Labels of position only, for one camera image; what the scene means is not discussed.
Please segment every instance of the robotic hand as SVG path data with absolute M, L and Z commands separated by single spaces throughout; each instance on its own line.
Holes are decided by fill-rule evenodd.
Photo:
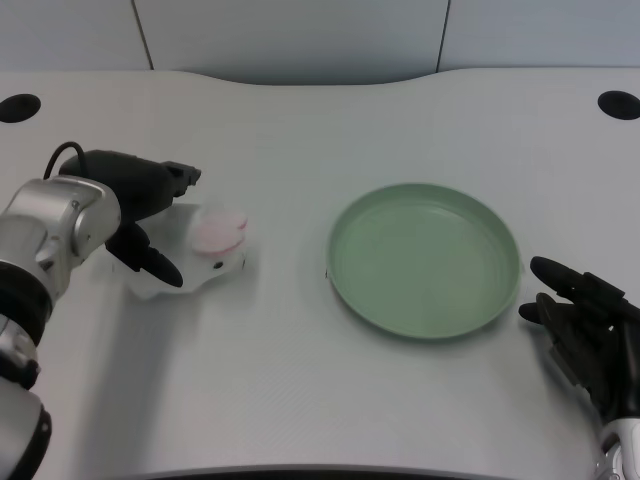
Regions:
M 77 150 L 49 178 L 60 153 Z M 32 478 L 51 436 L 51 417 L 29 392 L 36 347 L 71 270 L 100 245 L 135 271 L 180 287 L 180 272 L 135 223 L 195 185 L 200 171 L 116 152 L 61 145 L 44 179 L 24 184 L 0 215 L 0 479 Z
M 539 293 L 520 307 L 546 327 L 551 356 L 574 385 L 591 396 L 605 427 L 595 480 L 640 480 L 640 309 L 624 292 L 591 273 L 534 257 L 531 271 L 559 297 Z

